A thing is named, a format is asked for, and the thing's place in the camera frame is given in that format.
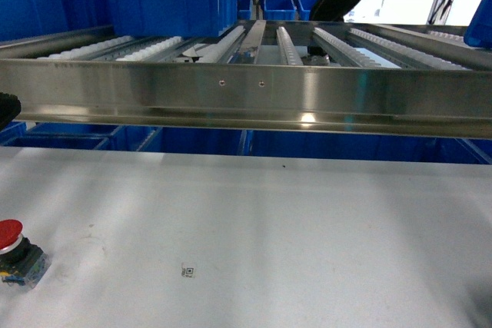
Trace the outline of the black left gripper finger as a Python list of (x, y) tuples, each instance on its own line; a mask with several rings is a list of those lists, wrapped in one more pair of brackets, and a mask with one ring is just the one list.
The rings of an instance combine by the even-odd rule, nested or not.
[(0, 93), (0, 130), (2, 131), (22, 111), (22, 105), (14, 94)]

